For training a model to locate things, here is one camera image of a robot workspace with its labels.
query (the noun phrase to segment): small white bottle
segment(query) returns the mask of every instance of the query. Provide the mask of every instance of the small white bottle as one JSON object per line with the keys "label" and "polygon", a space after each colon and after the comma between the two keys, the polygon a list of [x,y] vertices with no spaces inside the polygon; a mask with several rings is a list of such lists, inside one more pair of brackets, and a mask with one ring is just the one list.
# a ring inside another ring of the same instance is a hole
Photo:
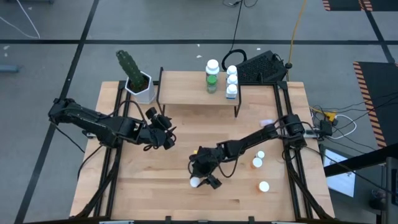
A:
{"label": "small white bottle", "polygon": [[226,86],[229,85],[238,85],[238,76],[236,75],[230,75],[227,79],[226,79]]}
{"label": "small white bottle", "polygon": [[206,66],[206,80],[210,75],[215,75],[218,78],[218,73],[220,72],[220,68],[218,66],[218,62],[215,59],[211,59],[207,62]]}
{"label": "small white bottle", "polygon": [[235,65],[231,65],[228,67],[228,69],[226,70],[226,79],[228,79],[228,77],[230,75],[236,75],[238,76],[238,70],[236,69]]}
{"label": "small white bottle", "polygon": [[236,85],[229,85],[226,89],[225,97],[229,100],[235,100],[238,94],[238,88]]}

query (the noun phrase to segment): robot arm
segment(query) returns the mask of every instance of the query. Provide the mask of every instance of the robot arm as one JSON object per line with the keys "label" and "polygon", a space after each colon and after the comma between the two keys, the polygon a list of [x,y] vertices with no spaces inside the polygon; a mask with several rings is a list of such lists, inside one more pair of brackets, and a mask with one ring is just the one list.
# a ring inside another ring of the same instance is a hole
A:
{"label": "robot arm", "polygon": [[264,126],[261,130],[252,133],[240,140],[229,140],[217,143],[215,148],[199,147],[196,154],[190,156],[190,164],[193,170],[192,177],[205,179],[200,183],[210,184],[214,189],[221,185],[221,182],[215,178],[212,173],[222,162],[231,162],[238,160],[238,157],[246,152],[246,150],[254,147],[264,141],[271,139],[286,138],[288,147],[302,148],[307,145],[303,134],[305,133],[301,120],[296,114],[290,114],[281,118],[283,126],[288,136],[282,136],[277,132],[275,123]]}
{"label": "robot arm", "polygon": [[171,118],[156,114],[155,108],[146,112],[151,124],[136,118],[108,116],[100,112],[84,108],[73,99],[55,99],[49,111],[50,121],[73,123],[87,132],[93,133],[98,141],[110,148],[118,147],[122,140],[133,144],[150,144],[155,148],[163,146],[170,149],[172,140]]}

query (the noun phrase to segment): yellow cable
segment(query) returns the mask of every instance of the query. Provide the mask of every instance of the yellow cable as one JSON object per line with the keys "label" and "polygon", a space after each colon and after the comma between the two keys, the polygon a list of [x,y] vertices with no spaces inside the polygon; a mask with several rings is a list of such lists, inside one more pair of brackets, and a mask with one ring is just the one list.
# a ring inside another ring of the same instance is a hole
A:
{"label": "yellow cable", "polygon": [[[304,0],[303,5],[301,6],[300,14],[298,15],[298,19],[297,19],[296,25],[294,26],[293,35],[292,35],[292,41],[290,41],[289,61],[287,63],[290,63],[290,60],[292,59],[294,36],[296,35],[297,26],[299,25],[299,22],[300,22],[300,19],[301,19],[301,15],[303,14],[303,11],[304,11],[306,3],[307,3],[307,0]],[[287,71],[286,80],[289,81],[289,71]]]}

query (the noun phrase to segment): white object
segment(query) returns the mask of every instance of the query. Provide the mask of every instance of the white object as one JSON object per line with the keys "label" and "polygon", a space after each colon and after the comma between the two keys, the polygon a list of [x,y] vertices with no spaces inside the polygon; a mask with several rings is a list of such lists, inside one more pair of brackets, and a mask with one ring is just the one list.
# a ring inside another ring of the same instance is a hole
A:
{"label": "white object", "polygon": [[[334,153],[330,150],[325,151],[325,155],[330,157],[336,162],[344,161],[347,158]],[[331,161],[329,158],[325,156],[325,160],[323,161],[323,166],[326,167],[328,165],[332,165],[335,162]],[[328,183],[328,187],[335,191],[338,191],[342,194],[348,195],[350,197],[354,197],[354,188],[355,188],[355,174],[352,172],[347,172],[344,174],[334,175],[332,177],[327,177],[326,182]]]}
{"label": "white object", "polygon": [[217,60],[211,59],[207,62],[206,66],[206,73],[207,76],[209,75],[216,75],[218,78],[218,73],[220,72],[220,68],[218,67],[218,62]]}
{"label": "white object", "polygon": [[189,180],[189,184],[191,185],[191,187],[198,187],[199,186],[199,184],[200,184],[200,179],[198,178],[198,177],[192,177],[190,180]]}
{"label": "white object", "polygon": [[143,71],[141,71],[141,73],[148,78],[148,88],[139,93],[134,93],[129,88],[129,78],[127,78],[126,86],[124,86],[124,88],[135,97],[137,103],[150,104],[156,97],[154,83],[152,82],[152,77],[150,75]]}
{"label": "white object", "polygon": [[345,136],[347,136],[347,135],[353,133],[353,132],[356,130],[356,123],[355,123],[355,121],[353,121],[351,118],[349,118],[348,116],[345,116],[345,115],[343,115],[343,114],[338,114],[338,115],[335,116],[335,118],[337,118],[337,117],[339,117],[339,116],[342,116],[342,117],[345,117],[345,118],[349,119],[349,120],[351,121],[350,123],[353,123],[353,124],[354,124],[354,128],[353,128],[351,131],[349,131],[348,133],[346,133],[346,134],[344,134],[344,135],[342,135],[342,136],[338,136],[338,137],[331,137],[331,136],[329,136],[329,138],[331,138],[331,139],[341,139],[341,138],[343,138],[343,137],[345,137]]}
{"label": "white object", "polygon": [[260,168],[262,166],[262,160],[260,158],[254,158],[252,164],[255,168]]}
{"label": "white object", "polygon": [[31,36],[31,35],[25,34],[22,30],[20,30],[20,28],[18,28],[18,27],[16,27],[16,26],[12,25],[10,22],[8,22],[7,20],[3,19],[1,16],[0,16],[0,19],[1,19],[2,21],[4,21],[6,24],[8,24],[8,25],[10,25],[11,27],[15,28],[16,30],[18,30],[21,34],[24,34],[26,37],[39,39],[39,38],[40,38],[40,34],[39,34],[39,32],[37,31],[35,24],[33,24],[32,20],[30,19],[30,17],[28,16],[28,14],[25,12],[25,9],[22,7],[22,4],[19,2],[19,0],[17,0],[17,2],[18,2],[18,4],[19,4],[19,7],[22,9],[22,11],[24,12],[25,16],[27,17],[27,19],[29,20],[29,22],[32,24],[33,29],[36,31],[37,37],[33,37],[33,36]]}
{"label": "white object", "polygon": [[258,151],[256,153],[256,158],[263,159],[265,156],[266,154],[263,151]]}
{"label": "white object", "polygon": [[238,94],[238,88],[236,85],[229,85],[226,89],[225,97],[229,100],[236,99],[236,95]]}
{"label": "white object", "polygon": [[268,184],[266,181],[262,181],[262,182],[259,184],[259,189],[260,189],[262,192],[267,192],[267,191],[269,191],[269,184]]}
{"label": "white object", "polygon": [[274,122],[273,119],[265,119],[260,121],[260,127],[267,126],[268,124],[272,124]]}
{"label": "white object", "polygon": [[238,76],[237,75],[230,75],[226,80],[226,86],[229,85],[238,85]]}
{"label": "white object", "polygon": [[238,69],[236,68],[235,65],[231,65],[228,67],[228,69],[226,70],[226,79],[228,79],[228,77],[230,75],[236,75],[238,76]]}

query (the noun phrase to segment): white hexagonal pot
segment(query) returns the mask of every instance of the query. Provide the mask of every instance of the white hexagonal pot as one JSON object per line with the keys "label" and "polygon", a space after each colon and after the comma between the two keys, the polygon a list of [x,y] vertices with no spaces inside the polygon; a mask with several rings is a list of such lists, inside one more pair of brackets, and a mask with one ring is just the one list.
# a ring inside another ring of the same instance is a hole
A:
{"label": "white hexagonal pot", "polygon": [[155,94],[155,87],[154,87],[154,83],[152,81],[152,77],[148,74],[146,74],[145,72],[141,71],[141,74],[145,75],[146,77],[148,77],[148,88],[146,88],[145,90],[139,92],[139,93],[134,93],[132,90],[130,90],[129,88],[129,78],[127,78],[126,81],[126,86],[124,86],[124,88],[131,93],[131,95],[133,95],[136,99],[137,103],[142,103],[142,104],[150,104],[156,97]]}

